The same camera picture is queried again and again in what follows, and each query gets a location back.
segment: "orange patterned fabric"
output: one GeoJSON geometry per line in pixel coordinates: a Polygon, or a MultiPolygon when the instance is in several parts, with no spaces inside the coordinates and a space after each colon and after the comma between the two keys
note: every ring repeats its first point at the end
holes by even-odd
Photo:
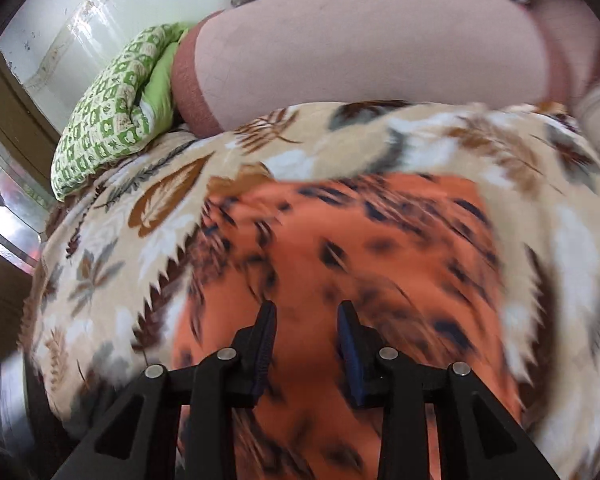
{"type": "MultiPolygon", "coordinates": [[[[500,339],[498,259],[469,180],[371,175],[212,194],[190,259],[173,367],[230,345],[263,300],[278,307],[266,393],[253,412],[234,416],[240,480],[376,478],[382,412],[352,411],[339,389],[343,300],[418,362],[468,362],[519,415],[500,339]]],[[[431,473],[440,478],[428,418],[431,473]]]]}

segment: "green fabric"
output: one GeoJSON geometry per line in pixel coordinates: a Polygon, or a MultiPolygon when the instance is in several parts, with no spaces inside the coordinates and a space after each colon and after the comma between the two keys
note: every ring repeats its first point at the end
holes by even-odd
{"type": "Polygon", "coordinates": [[[140,151],[171,126],[170,68],[178,40],[189,26],[175,23],[142,31],[78,101],[51,166],[58,200],[103,164],[140,151]],[[143,98],[137,98],[143,87],[143,98]]]}

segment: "silver rivet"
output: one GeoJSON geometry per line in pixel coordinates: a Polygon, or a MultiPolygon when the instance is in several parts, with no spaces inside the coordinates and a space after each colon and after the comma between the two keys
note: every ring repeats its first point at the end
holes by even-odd
{"type": "Polygon", "coordinates": [[[456,375],[465,376],[471,371],[471,367],[462,361],[457,361],[453,365],[453,370],[456,375]]]}
{"type": "Polygon", "coordinates": [[[385,346],[380,349],[380,357],[386,361],[392,361],[398,357],[398,351],[390,346],[385,346]]]}
{"type": "Polygon", "coordinates": [[[144,371],[144,374],[150,379],[155,379],[160,377],[163,372],[164,368],[162,368],[160,365],[151,365],[144,371]]]}
{"type": "Polygon", "coordinates": [[[235,349],[231,348],[230,346],[227,348],[222,348],[221,350],[218,350],[218,359],[220,359],[221,361],[230,361],[237,355],[238,355],[238,352],[236,352],[235,349]]]}

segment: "triangular cutout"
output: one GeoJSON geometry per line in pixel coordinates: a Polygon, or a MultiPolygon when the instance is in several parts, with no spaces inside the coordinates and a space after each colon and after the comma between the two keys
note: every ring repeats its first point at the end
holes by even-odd
{"type": "Polygon", "coordinates": [[[136,437],[136,429],[142,412],[144,398],[133,396],[120,414],[109,424],[97,439],[96,453],[126,460],[131,455],[131,448],[136,437]]]}
{"type": "Polygon", "coordinates": [[[517,449],[516,443],[482,400],[482,397],[474,395],[472,407],[484,456],[490,460],[495,456],[515,452],[517,449]]]}

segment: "beige floral blanket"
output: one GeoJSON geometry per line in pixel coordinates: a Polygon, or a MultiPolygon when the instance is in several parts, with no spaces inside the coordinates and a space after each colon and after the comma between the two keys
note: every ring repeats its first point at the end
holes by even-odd
{"type": "Polygon", "coordinates": [[[502,262],[523,423],[562,478],[600,467],[600,160],[560,107],[305,104],[234,132],[165,134],[67,197],[22,344],[74,433],[108,388],[171,365],[207,187],[403,171],[477,183],[502,262]]]}

